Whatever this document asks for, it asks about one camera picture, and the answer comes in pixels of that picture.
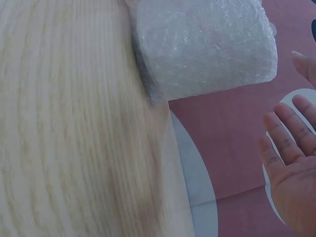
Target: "light wood grain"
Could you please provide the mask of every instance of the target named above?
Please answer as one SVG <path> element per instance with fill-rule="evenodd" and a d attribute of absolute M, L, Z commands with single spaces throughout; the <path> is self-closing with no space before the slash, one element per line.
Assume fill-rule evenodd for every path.
<path fill-rule="evenodd" d="M 125 3 L 0 0 L 0 236 L 192 237 Z"/>

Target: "finger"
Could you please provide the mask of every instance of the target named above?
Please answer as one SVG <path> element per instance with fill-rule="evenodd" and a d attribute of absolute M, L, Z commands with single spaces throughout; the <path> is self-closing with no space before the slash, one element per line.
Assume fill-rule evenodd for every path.
<path fill-rule="evenodd" d="M 297 146 L 306 156 L 316 155 L 316 136 L 301 118 L 286 104 L 275 106 L 275 114 L 293 135 Z"/>
<path fill-rule="evenodd" d="M 293 97 L 292 102 L 299 112 L 310 122 L 314 130 L 316 130 L 316 106 L 302 95 Z"/>
<path fill-rule="evenodd" d="M 286 165 L 292 164 L 298 158 L 305 156 L 275 114 L 268 113 L 265 115 L 264 124 Z"/>
<path fill-rule="evenodd" d="M 285 166 L 273 148 L 270 139 L 265 136 L 258 142 L 258 149 L 261 161 L 267 171 L 271 182 L 275 179 L 279 171 Z"/>
<path fill-rule="evenodd" d="M 292 51 L 292 61 L 298 73 L 316 86 L 316 59 Z"/>

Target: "wooden board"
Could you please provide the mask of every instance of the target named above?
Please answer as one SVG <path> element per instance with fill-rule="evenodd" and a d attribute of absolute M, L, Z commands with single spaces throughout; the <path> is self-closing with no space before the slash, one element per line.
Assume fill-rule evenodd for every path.
<path fill-rule="evenodd" d="M 193 237 L 119 0 L 0 0 L 0 236 Z"/>

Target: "bubble wrap roll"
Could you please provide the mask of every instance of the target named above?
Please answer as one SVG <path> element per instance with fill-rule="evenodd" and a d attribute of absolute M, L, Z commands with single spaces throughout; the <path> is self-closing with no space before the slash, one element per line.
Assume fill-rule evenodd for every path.
<path fill-rule="evenodd" d="M 259 0 L 140 0 L 134 48 L 152 102 L 272 80 L 277 47 Z"/>

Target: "wooden surface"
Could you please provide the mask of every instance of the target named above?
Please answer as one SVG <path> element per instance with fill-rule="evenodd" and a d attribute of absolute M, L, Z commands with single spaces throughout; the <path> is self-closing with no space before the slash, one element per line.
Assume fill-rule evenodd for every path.
<path fill-rule="evenodd" d="M 193 237 L 118 0 L 0 0 L 0 236 Z"/>

